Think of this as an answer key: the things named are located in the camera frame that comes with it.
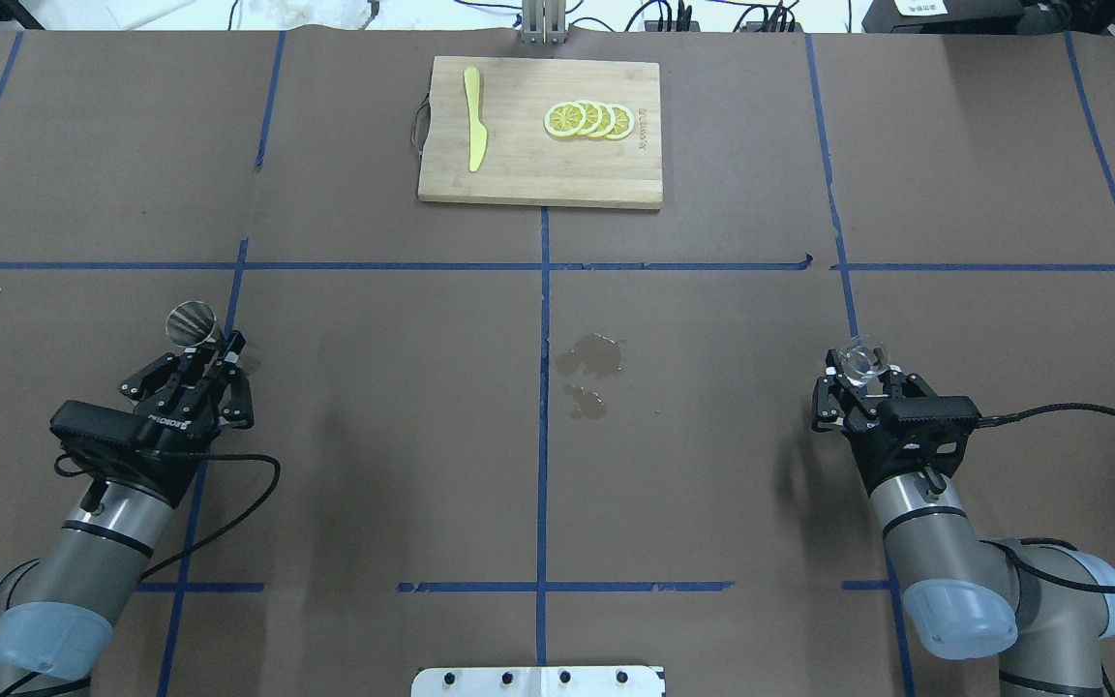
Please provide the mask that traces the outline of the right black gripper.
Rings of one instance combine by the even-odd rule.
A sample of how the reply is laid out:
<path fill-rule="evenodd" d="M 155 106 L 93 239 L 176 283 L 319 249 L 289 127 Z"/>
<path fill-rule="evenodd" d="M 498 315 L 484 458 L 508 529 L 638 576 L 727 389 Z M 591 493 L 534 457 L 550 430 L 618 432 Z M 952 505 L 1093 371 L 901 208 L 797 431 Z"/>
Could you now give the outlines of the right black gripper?
<path fill-rule="evenodd" d="M 970 430 L 923 427 L 889 430 L 879 420 L 885 400 L 935 398 L 938 394 L 918 374 L 890 364 L 882 375 L 882 393 L 850 384 L 837 351 L 825 354 L 824 374 L 811 393 L 811 429 L 841 430 L 851 445 L 859 476 L 867 493 L 886 481 L 915 473 L 927 495 L 942 495 L 964 458 Z"/>

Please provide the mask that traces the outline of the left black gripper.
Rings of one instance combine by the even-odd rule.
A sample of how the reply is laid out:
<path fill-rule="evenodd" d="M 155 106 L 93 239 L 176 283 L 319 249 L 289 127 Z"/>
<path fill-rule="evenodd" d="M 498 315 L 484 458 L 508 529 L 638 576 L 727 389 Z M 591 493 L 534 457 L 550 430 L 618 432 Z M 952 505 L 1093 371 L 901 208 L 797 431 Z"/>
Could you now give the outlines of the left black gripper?
<path fill-rule="evenodd" d="M 190 351 L 163 354 L 120 383 L 132 413 L 159 422 L 167 433 L 159 453 L 203 453 L 225 427 L 248 430 L 254 407 L 248 371 L 240 366 L 242 332 L 231 331 L 211 369 L 191 364 Z"/>

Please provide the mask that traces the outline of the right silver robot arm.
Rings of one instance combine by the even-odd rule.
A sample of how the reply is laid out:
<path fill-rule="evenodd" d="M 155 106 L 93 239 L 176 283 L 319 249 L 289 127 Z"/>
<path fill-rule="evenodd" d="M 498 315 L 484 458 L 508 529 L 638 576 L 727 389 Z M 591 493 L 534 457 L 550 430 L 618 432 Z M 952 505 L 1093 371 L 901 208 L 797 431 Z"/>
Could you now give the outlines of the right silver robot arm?
<path fill-rule="evenodd" d="M 925 651 L 995 658 L 1004 696 L 1106 696 L 1115 570 L 1050 539 L 977 535 L 952 478 L 980 419 L 867 346 L 828 351 L 811 397 L 811 428 L 849 441 Z"/>

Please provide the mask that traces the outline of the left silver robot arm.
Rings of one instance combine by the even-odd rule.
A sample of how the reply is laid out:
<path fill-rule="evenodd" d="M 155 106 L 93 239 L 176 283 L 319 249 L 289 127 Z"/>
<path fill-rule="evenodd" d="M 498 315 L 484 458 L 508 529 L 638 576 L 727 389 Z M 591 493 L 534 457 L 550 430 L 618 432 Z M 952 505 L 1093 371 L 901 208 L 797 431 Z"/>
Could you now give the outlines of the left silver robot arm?
<path fill-rule="evenodd" d="M 87 696 L 137 585 L 166 567 L 161 534 L 226 428 L 254 423 L 245 337 L 205 330 L 119 385 L 130 403 L 62 403 L 58 475 L 87 488 L 47 555 L 0 581 L 0 696 Z"/>

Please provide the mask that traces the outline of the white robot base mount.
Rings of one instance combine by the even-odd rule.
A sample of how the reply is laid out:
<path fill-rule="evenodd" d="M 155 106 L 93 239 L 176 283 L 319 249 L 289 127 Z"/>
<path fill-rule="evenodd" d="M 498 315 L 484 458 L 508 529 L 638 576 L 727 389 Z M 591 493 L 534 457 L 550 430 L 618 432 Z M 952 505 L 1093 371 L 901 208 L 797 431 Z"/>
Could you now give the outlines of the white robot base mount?
<path fill-rule="evenodd" d="M 411 696 L 665 696 L 662 667 L 646 665 L 434 667 Z"/>

